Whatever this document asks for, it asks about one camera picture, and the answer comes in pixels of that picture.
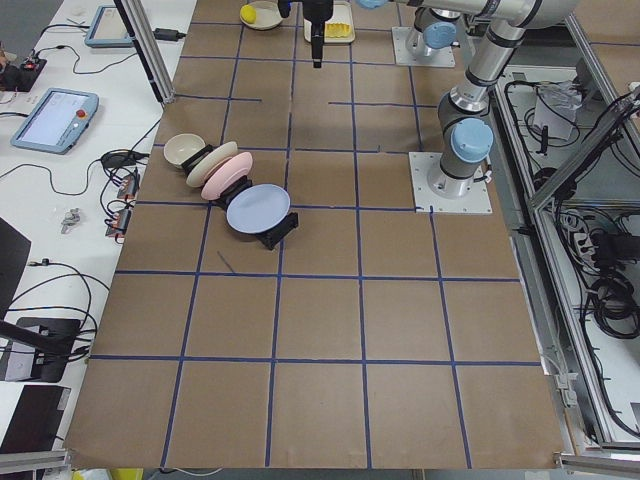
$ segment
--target white bowl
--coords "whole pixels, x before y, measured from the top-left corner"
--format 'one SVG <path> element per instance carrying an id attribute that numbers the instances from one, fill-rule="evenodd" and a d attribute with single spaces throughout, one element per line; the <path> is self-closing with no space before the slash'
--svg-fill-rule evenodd
<path id="1" fill-rule="evenodd" d="M 164 158 L 174 167 L 180 168 L 180 165 L 205 145 L 204 140 L 195 133 L 181 133 L 164 144 Z"/>

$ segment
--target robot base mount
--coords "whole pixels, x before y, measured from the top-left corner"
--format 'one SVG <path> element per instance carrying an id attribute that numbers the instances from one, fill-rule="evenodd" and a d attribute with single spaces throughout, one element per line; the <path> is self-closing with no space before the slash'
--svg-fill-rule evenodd
<path id="1" fill-rule="evenodd" d="M 491 201 L 484 181 L 471 183 L 467 194 L 461 198 L 450 200 L 436 194 L 428 184 L 428 173 L 432 166 L 440 163 L 439 152 L 410 152 L 409 164 L 411 167 L 411 182 L 413 184 L 413 198 L 416 204 L 416 212 L 430 213 L 459 213 L 490 215 Z M 478 168 L 475 177 L 482 176 L 482 170 Z"/>

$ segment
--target yellow tray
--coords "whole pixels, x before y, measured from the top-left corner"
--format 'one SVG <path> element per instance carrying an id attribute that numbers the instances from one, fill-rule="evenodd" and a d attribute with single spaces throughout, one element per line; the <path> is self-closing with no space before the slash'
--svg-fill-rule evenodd
<path id="1" fill-rule="evenodd" d="M 345 23 L 351 27 L 351 33 L 346 37 L 325 37 L 324 43 L 351 43 L 356 39 L 356 31 L 353 27 L 353 15 L 351 15 L 351 4 L 343 0 L 333 2 L 333 16 L 327 23 Z M 311 41 L 311 22 L 304 21 L 304 39 Z"/>

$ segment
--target white plate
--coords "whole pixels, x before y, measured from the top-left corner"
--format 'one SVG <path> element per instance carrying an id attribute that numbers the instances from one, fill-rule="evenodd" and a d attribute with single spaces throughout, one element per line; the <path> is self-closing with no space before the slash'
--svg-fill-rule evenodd
<path id="1" fill-rule="evenodd" d="M 187 185 L 194 188 L 203 186 L 224 161 L 237 154 L 238 145 L 236 142 L 227 142 L 220 145 L 191 170 L 187 177 Z"/>
<path id="2" fill-rule="evenodd" d="M 277 185 L 256 185 L 233 199 L 227 222 L 241 233 L 260 233 L 275 227 L 287 215 L 289 194 Z"/>
<path id="3" fill-rule="evenodd" d="M 282 23 L 283 19 L 280 16 L 277 3 L 258 0 L 257 2 L 251 2 L 249 5 L 256 9 L 256 21 L 247 23 L 240 18 L 240 21 L 247 27 L 254 30 L 269 30 Z"/>
<path id="4" fill-rule="evenodd" d="M 353 15 L 351 14 L 351 5 L 344 0 L 336 0 L 333 2 L 333 16 L 326 23 L 346 23 L 351 25 L 351 33 L 346 37 L 324 37 L 324 43 L 351 43 L 356 39 L 356 30 L 353 26 Z M 311 41 L 311 22 L 304 21 L 304 39 Z"/>

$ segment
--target table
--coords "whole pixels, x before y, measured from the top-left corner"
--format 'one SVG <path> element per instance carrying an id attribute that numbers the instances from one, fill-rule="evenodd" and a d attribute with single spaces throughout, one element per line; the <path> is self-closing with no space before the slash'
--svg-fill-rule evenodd
<path id="1" fill-rule="evenodd" d="M 396 67 L 395 4 L 354 6 L 311 67 L 299 10 L 271 31 L 196 5 L 67 445 L 78 467 L 548 468 L 558 420 L 499 201 L 417 214 L 409 151 L 463 75 Z M 251 151 L 300 227 L 233 232 L 164 161 L 177 133 Z"/>
<path id="2" fill-rule="evenodd" d="M 150 23 L 155 27 L 176 28 L 186 31 L 195 1 L 179 3 L 170 0 L 149 0 L 143 2 L 147 8 Z M 65 1 L 52 23 L 69 23 L 69 19 L 88 25 L 98 0 L 75 2 Z M 58 44 L 74 47 L 81 55 L 79 71 L 91 71 L 122 60 L 132 53 L 132 49 L 89 49 L 83 43 L 83 36 L 77 29 L 59 28 L 48 30 L 36 48 L 47 48 Z M 175 72 L 183 42 L 162 42 L 160 49 L 169 72 Z M 130 148 L 160 118 L 161 106 L 156 102 L 146 80 L 140 61 L 131 58 L 98 75 L 74 75 L 71 71 L 75 57 L 69 49 L 52 50 L 42 53 L 49 63 L 29 93 L 20 93 L 8 104 L 0 105 L 0 111 L 29 113 L 47 88 L 55 86 L 90 91 L 100 97 L 100 107 L 89 129 L 78 144 L 66 155 L 58 156 L 19 150 L 9 145 L 9 139 L 17 130 L 22 119 L 3 118 L 0 123 L 0 157 L 2 172 L 25 163 L 33 163 L 50 168 L 57 189 L 64 192 L 81 191 L 86 181 L 89 163 L 103 153 Z M 7 101 L 11 94 L 4 92 L 0 101 Z M 139 151 L 149 151 L 153 143 L 153 133 L 143 139 L 137 147 Z M 0 216 L 20 230 L 32 242 L 31 258 L 51 260 L 71 264 L 86 274 L 94 275 L 110 284 L 121 246 L 113 239 L 106 238 L 104 218 L 98 202 L 99 193 L 106 177 L 99 166 L 90 171 L 87 192 L 82 196 L 56 195 L 49 186 L 45 171 L 22 168 L 0 180 Z M 109 187 L 106 199 L 115 198 L 115 187 Z M 61 234 L 60 222 L 71 208 L 79 208 L 81 221 L 70 233 Z M 27 268 L 18 292 L 58 274 L 69 273 L 60 267 Z M 107 292 L 97 286 L 93 288 L 91 312 L 99 319 L 107 298 Z M 14 305 L 31 307 L 38 305 L 66 305 L 86 307 L 86 293 L 81 281 L 67 278 L 40 288 Z M 68 316 L 65 311 L 35 312 L 42 316 Z M 11 313 L 7 320 L 15 322 L 25 314 Z M 69 428 L 71 416 L 80 390 L 86 365 L 76 362 L 68 365 L 60 385 L 71 388 L 71 396 L 65 410 L 59 435 L 64 438 Z M 22 384 L 0 383 L 0 439 L 5 435 Z M 54 448 L 62 447 L 56 440 Z"/>

